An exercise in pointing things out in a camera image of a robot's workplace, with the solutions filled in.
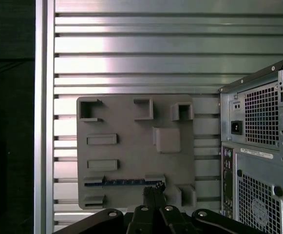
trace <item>power supply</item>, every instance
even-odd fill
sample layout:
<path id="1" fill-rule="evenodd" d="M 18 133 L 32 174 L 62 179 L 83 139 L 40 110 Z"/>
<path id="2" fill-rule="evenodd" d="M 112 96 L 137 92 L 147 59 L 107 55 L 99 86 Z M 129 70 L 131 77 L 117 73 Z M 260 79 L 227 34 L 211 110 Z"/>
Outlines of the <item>power supply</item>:
<path id="1" fill-rule="evenodd" d="M 219 91 L 222 214 L 283 234 L 283 60 Z"/>

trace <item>aluminum slotted panel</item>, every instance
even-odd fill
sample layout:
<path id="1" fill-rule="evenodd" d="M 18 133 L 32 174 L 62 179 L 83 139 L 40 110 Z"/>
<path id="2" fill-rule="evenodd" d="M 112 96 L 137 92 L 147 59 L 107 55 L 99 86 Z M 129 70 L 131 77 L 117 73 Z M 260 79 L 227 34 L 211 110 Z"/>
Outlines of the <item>aluminum slotted panel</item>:
<path id="1" fill-rule="evenodd" d="M 77 192 L 73 186 L 77 181 L 74 100 L 93 94 L 197 94 L 193 101 L 197 114 L 195 156 L 201 161 L 198 164 L 207 168 L 217 165 L 214 160 L 219 158 L 219 153 L 215 148 L 219 147 L 220 134 L 218 96 L 209 94 L 217 93 L 224 84 L 283 59 L 282 2 L 270 3 L 266 8 L 265 4 L 254 0 L 241 5 L 233 0 L 203 3 L 183 0 L 181 4 L 173 0 L 152 0 L 144 4 L 138 0 L 57 0 L 56 17 L 52 1 L 37 0 L 37 3 L 39 7 L 48 6 L 48 11 L 43 12 L 44 21 L 48 21 L 48 40 L 55 43 L 52 59 L 49 56 L 47 61 L 49 73 L 55 64 L 55 75 L 43 76 L 44 81 L 49 82 L 47 103 L 50 115 L 50 99 L 54 101 L 54 114 L 51 118 L 47 116 L 48 128 L 52 128 L 52 122 L 54 134 L 47 139 L 55 141 L 50 144 L 45 138 L 36 139 L 36 144 L 42 140 L 42 145 L 47 144 L 47 156 L 53 156 L 47 159 L 47 174 L 54 172 L 55 175 L 47 177 L 47 206 L 58 204 L 54 207 L 55 215 L 53 208 L 41 211 L 41 215 L 45 219 L 47 213 L 48 220 L 54 216 L 56 230 L 90 215 L 75 206 L 77 200 L 65 199 L 69 194 L 74 198 Z M 219 43 L 216 46 L 212 44 L 214 38 Z M 42 52 L 42 48 L 43 53 L 46 48 L 49 55 L 53 52 L 52 47 L 37 44 L 37 50 Z M 46 56 L 38 58 L 46 63 Z M 43 152 L 37 153 L 36 161 L 40 162 L 38 157 Z M 206 189 L 207 184 L 218 178 L 210 171 L 200 179 L 200 189 Z M 53 181 L 56 200 L 50 199 L 53 189 L 49 184 Z M 39 191 L 45 190 L 46 182 Z M 198 198 L 199 208 L 220 208 L 216 191 L 200 191 L 199 194 L 203 195 Z"/>

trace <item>horizontal metal slat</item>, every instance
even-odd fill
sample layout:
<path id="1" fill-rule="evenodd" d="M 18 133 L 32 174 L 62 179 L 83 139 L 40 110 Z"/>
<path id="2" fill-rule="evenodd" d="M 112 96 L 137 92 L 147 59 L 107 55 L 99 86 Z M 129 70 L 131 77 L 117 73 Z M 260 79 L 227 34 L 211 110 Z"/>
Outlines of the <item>horizontal metal slat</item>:
<path id="1" fill-rule="evenodd" d="M 221 181 L 196 181 L 195 192 L 197 197 L 218 197 L 221 196 Z"/>
<path id="2" fill-rule="evenodd" d="M 54 200 L 78 199 L 77 183 L 54 183 Z"/>
<path id="3" fill-rule="evenodd" d="M 77 149 L 55 149 L 54 157 L 77 157 Z"/>
<path id="4" fill-rule="evenodd" d="M 281 35 L 283 36 L 283 27 L 270 25 L 265 26 L 234 26 L 234 25 L 128 25 L 128 26 L 56 26 L 55 32 L 61 34 L 183 34 L 183 35 L 242 35 L 245 38 L 248 35 Z"/>
<path id="5" fill-rule="evenodd" d="M 88 216 L 91 216 L 93 214 L 94 213 L 90 211 L 87 211 L 86 213 L 85 212 L 55 212 L 54 221 L 74 223 L 82 219 L 85 219 Z"/>
<path id="6" fill-rule="evenodd" d="M 54 179 L 77 178 L 77 162 L 54 162 Z"/>
<path id="7" fill-rule="evenodd" d="M 193 112 L 195 114 L 219 114 L 219 102 L 218 97 L 193 98 Z"/>
<path id="8" fill-rule="evenodd" d="M 83 211 L 78 204 L 54 204 L 54 212 Z"/>
<path id="9" fill-rule="evenodd" d="M 193 120 L 194 135 L 219 135 L 220 120 L 218 118 L 195 118 Z"/>
<path id="10" fill-rule="evenodd" d="M 55 140 L 54 148 L 76 148 L 76 140 Z"/>
<path id="11" fill-rule="evenodd" d="M 283 43 L 283 37 L 59 37 L 55 38 L 55 53 L 283 55 L 283 45 L 281 50 L 278 48 L 279 41 Z"/>
<path id="12" fill-rule="evenodd" d="M 219 138 L 217 139 L 195 139 L 193 142 L 195 147 L 214 147 L 220 145 Z"/>
<path id="13" fill-rule="evenodd" d="M 56 0 L 57 13 L 218 13 L 218 14 L 283 14 L 283 3 L 272 1 L 208 0 L 201 4 L 191 0 Z"/>
<path id="14" fill-rule="evenodd" d="M 86 25 L 197 25 L 197 26 L 239 26 L 243 28 L 244 26 L 283 26 L 283 18 L 276 17 L 259 17 L 259 16 L 239 16 L 239 17 L 216 17 L 216 16 L 187 16 L 187 17 L 173 17 L 173 16 L 104 16 L 104 17 L 65 17 L 60 16 L 55 18 L 55 24 L 57 26 L 86 26 Z"/>
<path id="15" fill-rule="evenodd" d="M 220 122 L 218 118 L 195 118 L 193 121 L 193 133 L 195 135 L 220 134 Z M 75 136 L 76 117 L 54 120 L 54 136 Z"/>
<path id="16" fill-rule="evenodd" d="M 55 225 L 54 226 L 54 232 L 59 231 L 60 229 L 63 229 L 67 227 L 68 225 Z"/>
<path id="17" fill-rule="evenodd" d="M 226 75 L 226 74 L 188 74 L 188 75 L 112 75 L 112 76 L 88 76 L 88 75 L 61 75 L 55 78 L 55 86 L 126 86 L 126 85 L 216 85 L 229 84 L 236 81 L 244 75 Z"/>
<path id="18" fill-rule="evenodd" d="M 193 150 L 194 156 L 214 156 L 219 155 L 220 148 L 218 147 L 201 147 L 201 148 L 194 148 Z"/>
<path id="19" fill-rule="evenodd" d="M 283 56 L 164 56 L 55 58 L 55 74 L 251 73 Z"/>
<path id="20" fill-rule="evenodd" d="M 55 87 L 55 95 L 87 94 L 216 94 L 222 85 Z"/>
<path id="21" fill-rule="evenodd" d="M 195 160 L 194 171 L 195 176 L 220 176 L 221 175 L 220 160 Z"/>

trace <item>fan vent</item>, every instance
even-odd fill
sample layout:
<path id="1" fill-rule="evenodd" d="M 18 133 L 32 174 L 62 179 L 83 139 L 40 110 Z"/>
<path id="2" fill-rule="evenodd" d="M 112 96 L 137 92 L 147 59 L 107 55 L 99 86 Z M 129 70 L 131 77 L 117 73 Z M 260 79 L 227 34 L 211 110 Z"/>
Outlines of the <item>fan vent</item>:
<path id="1" fill-rule="evenodd" d="M 279 141 L 278 91 L 274 87 L 245 97 L 245 137 L 248 142 L 276 145 Z"/>
<path id="2" fill-rule="evenodd" d="M 268 234 L 281 234 L 281 203 L 272 187 L 245 174 L 239 180 L 240 222 Z"/>

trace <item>dark background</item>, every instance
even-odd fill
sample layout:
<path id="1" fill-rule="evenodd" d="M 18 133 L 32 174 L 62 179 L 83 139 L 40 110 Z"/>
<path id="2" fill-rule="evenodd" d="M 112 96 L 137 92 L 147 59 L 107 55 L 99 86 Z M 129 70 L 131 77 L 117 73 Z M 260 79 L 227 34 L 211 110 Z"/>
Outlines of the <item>dark background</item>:
<path id="1" fill-rule="evenodd" d="M 35 1 L 0 0 L 0 233 L 33 233 Z"/>

